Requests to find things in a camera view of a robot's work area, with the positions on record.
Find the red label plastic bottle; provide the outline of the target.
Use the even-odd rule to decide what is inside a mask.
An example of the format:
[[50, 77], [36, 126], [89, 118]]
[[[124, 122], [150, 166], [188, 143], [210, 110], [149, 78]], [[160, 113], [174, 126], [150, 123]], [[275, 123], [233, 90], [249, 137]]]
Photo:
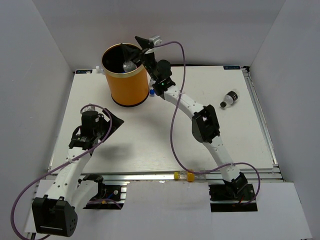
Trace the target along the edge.
[[130, 73], [138, 68], [137, 64], [131, 60], [125, 61], [122, 64], [123, 72]]

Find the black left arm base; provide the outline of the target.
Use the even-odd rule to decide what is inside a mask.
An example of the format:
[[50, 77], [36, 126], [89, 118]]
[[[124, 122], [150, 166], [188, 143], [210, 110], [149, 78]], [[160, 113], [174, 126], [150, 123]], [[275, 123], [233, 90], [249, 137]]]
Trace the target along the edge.
[[123, 184], [106, 184], [102, 175], [89, 174], [78, 179], [77, 187], [84, 184], [96, 183], [97, 191], [85, 204], [86, 210], [120, 210], [126, 198], [126, 186]]

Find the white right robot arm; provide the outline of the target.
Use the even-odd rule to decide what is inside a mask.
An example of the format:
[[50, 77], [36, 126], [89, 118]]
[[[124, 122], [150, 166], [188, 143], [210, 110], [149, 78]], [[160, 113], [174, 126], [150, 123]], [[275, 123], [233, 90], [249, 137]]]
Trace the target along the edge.
[[203, 105], [183, 92], [171, 79], [171, 64], [167, 60], [156, 61], [154, 51], [164, 46], [160, 37], [145, 39], [135, 37], [141, 48], [133, 49], [124, 43], [120, 45], [126, 62], [141, 63], [151, 77], [152, 88], [157, 96], [175, 105], [191, 120], [193, 137], [203, 144], [217, 164], [225, 184], [226, 195], [236, 200], [244, 193], [248, 184], [245, 175], [232, 160], [221, 138], [220, 125], [215, 108]]

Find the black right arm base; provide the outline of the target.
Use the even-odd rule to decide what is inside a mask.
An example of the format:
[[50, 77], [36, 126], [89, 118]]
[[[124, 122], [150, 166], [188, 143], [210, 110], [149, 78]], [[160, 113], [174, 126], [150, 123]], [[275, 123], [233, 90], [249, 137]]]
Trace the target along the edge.
[[210, 210], [212, 213], [257, 212], [254, 187], [248, 184], [237, 196], [227, 191], [225, 185], [209, 185]]

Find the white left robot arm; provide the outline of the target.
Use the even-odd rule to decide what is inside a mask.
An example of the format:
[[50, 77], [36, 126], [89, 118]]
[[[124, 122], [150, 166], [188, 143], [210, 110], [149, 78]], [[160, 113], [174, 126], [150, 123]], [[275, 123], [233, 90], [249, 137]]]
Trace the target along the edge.
[[72, 133], [66, 165], [59, 170], [45, 194], [32, 202], [38, 234], [71, 237], [76, 230], [80, 210], [88, 203], [99, 203], [107, 197], [102, 175], [80, 176], [94, 150], [123, 123], [105, 108], [102, 112], [94, 107], [81, 111], [81, 124]]

